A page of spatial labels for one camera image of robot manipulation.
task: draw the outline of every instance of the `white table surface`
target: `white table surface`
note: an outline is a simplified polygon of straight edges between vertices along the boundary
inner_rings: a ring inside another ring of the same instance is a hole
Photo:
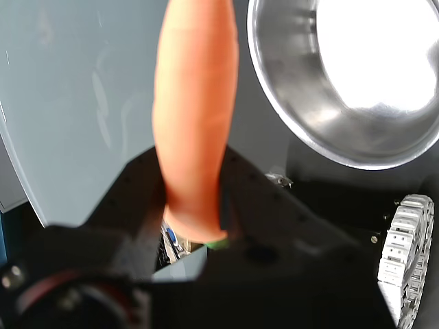
[[[232,146],[267,171],[291,133],[265,98],[236,0],[241,47]],[[153,144],[165,0],[0,1],[0,133],[41,223],[78,226]]]

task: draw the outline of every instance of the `cable chain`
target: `cable chain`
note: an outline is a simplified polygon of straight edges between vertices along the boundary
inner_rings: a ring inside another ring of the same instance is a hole
[[[433,223],[432,200],[425,195],[408,195],[396,209],[385,239],[378,285],[400,329],[410,329],[418,314]]]

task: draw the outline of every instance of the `metal bowl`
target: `metal bowl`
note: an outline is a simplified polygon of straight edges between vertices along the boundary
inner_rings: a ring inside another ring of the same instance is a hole
[[[403,165],[439,138],[436,0],[250,0],[248,42],[283,122],[346,166]]]

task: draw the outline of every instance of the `green object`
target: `green object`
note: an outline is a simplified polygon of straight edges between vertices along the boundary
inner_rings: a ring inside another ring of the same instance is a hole
[[[224,240],[221,240],[221,241],[206,243],[206,246],[209,249],[219,250],[219,249],[226,249],[226,248],[228,248],[229,243],[228,243],[228,239],[225,238]]]

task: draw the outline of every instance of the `orange carrot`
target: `orange carrot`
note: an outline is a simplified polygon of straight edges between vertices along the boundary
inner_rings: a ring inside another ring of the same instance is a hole
[[[158,45],[153,127],[166,222],[196,242],[226,237],[219,175],[238,75],[232,0],[169,0]]]

